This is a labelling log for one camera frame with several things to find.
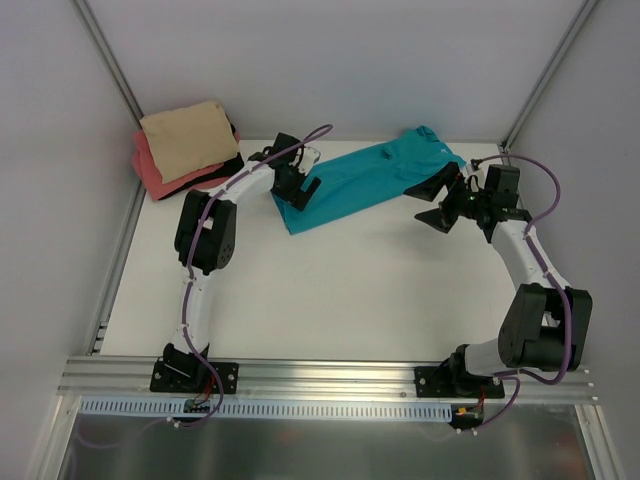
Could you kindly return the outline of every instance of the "white table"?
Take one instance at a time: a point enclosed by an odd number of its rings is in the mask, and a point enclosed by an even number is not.
[[[272,142],[243,141],[244,158]],[[318,141],[323,160],[373,142]],[[451,144],[465,159],[490,144]],[[184,194],[140,213],[102,355],[157,356],[179,323],[173,240]],[[494,338],[514,288],[474,222],[444,235],[400,197],[303,234],[287,232],[269,194],[238,210],[236,250],[220,275],[210,357],[435,361]]]

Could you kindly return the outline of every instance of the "pink towel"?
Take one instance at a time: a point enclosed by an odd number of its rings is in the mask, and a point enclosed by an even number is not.
[[[201,168],[172,182],[162,183],[162,175],[153,163],[149,142],[144,132],[140,130],[134,133],[133,140],[136,144],[136,153],[132,159],[133,168],[154,201],[162,200],[187,188],[217,187],[243,166],[242,157],[238,155],[233,160]],[[214,172],[220,169],[222,170],[216,175]]]

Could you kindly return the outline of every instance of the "stack of towels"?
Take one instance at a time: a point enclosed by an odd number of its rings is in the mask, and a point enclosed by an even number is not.
[[[213,188],[243,167],[235,128],[214,101],[144,117],[132,163],[154,201]]]

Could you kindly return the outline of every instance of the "tan towel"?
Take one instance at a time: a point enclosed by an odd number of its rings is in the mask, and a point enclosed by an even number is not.
[[[231,160],[239,152],[224,109],[214,101],[148,115],[140,123],[162,183]]]

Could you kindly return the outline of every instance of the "teal cloth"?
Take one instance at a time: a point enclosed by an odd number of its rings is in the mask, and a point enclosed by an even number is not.
[[[300,212],[274,196],[291,235],[332,222],[402,195],[437,173],[448,162],[464,165],[427,127],[408,130],[387,143],[320,163],[311,170],[322,184]]]

